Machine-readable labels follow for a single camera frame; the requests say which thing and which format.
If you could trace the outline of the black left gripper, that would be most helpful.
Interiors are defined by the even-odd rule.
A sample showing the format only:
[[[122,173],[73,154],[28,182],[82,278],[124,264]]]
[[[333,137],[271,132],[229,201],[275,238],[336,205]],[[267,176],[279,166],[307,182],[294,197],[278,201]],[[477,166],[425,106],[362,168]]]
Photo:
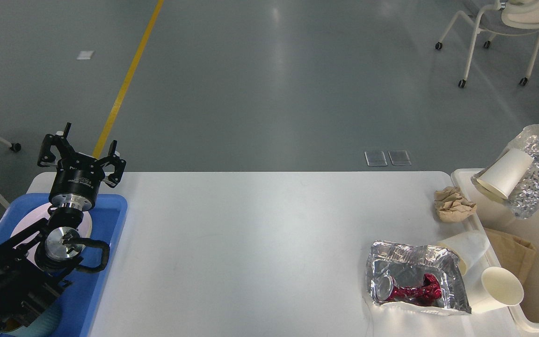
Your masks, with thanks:
[[[126,160],[117,152],[117,140],[109,146],[107,155],[101,159],[78,158],[78,153],[68,142],[72,124],[66,123],[61,134],[46,134],[37,158],[38,167],[57,169],[49,202],[55,207],[70,203],[83,212],[96,205],[101,182],[115,188],[121,181]]]

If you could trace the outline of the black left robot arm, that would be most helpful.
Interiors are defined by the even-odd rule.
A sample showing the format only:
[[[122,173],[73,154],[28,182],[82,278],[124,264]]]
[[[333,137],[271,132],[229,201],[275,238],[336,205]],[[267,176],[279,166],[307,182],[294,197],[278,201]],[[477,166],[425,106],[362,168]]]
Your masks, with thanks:
[[[13,321],[28,328],[71,285],[73,271],[97,274],[106,269],[110,244],[82,237],[78,227],[94,209],[102,183],[115,188],[126,160],[113,140],[106,156],[77,152],[68,141],[71,123],[45,135],[37,164],[56,169],[48,218],[40,218],[0,244],[0,331]]]

